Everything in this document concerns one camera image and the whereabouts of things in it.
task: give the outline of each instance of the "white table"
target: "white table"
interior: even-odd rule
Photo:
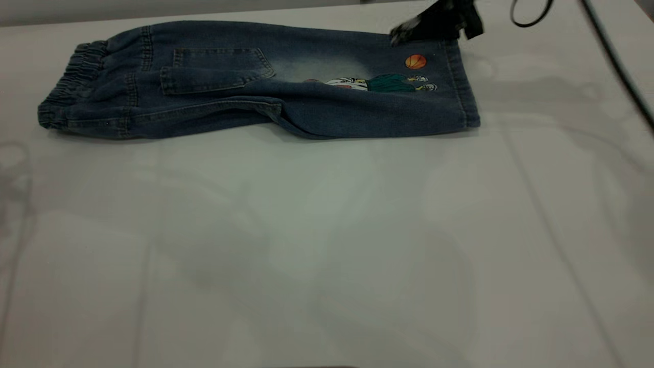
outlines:
[[[654,25],[594,3],[653,103]],[[75,45],[181,17],[0,28],[0,367],[651,367],[654,141],[574,1],[508,7],[461,42],[482,128],[409,139],[63,136],[36,108]]]

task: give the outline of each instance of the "jeans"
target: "jeans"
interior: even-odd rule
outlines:
[[[425,136],[479,126],[454,40],[240,22],[172,22],[80,45],[39,123],[167,138],[273,122],[310,139]]]

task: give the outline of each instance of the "child's jeans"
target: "child's jeans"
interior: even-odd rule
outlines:
[[[456,41],[235,22],[173,22],[77,47],[39,123],[164,138],[274,122],[311,139],[479,126]]]

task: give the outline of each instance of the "pocket flap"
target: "pocket flap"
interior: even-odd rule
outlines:
[[[274,74],[259,48],[179,48],[160,77],[170,95],[242,88]]]

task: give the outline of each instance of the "basketball print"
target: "basketball print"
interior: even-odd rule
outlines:
[[[409,69],[422,69],[427,65],[427,59],[422,55],[412,55],[404,63]]]

